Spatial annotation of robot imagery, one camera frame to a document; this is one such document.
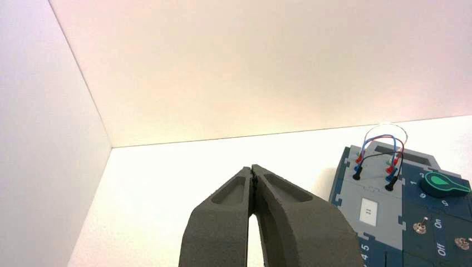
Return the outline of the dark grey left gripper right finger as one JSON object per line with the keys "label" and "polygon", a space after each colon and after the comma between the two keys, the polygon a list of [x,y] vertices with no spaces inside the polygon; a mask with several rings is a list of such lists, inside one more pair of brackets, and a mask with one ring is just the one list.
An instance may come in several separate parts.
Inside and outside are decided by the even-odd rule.
{"label": "dark grey left gripper right finger", "polygon": [[362,266],[357,233],[334,204],[252,165],[264,266]]}

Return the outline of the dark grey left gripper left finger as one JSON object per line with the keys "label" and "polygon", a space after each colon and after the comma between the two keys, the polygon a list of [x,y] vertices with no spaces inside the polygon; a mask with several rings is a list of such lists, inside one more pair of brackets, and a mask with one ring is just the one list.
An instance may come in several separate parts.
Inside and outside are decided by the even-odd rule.
{"label": "dark grey left gripper left finger", "polygon": [[179,266],[247,266],[252,171],[243,167],[190,214]]}

